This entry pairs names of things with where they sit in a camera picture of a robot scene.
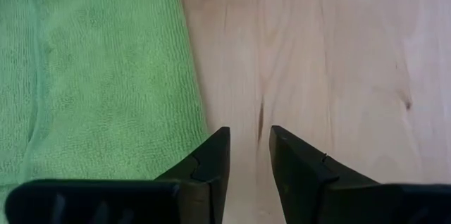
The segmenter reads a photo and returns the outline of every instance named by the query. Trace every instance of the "microfiber cloth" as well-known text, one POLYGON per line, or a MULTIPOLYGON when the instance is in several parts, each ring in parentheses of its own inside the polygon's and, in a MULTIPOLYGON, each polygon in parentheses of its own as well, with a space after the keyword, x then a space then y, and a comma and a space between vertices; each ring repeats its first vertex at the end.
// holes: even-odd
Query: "microfiber cloth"
POLYGON ((0 207, 38 178, 150 180, 206 139, 180 0, 0 0, 0 207))

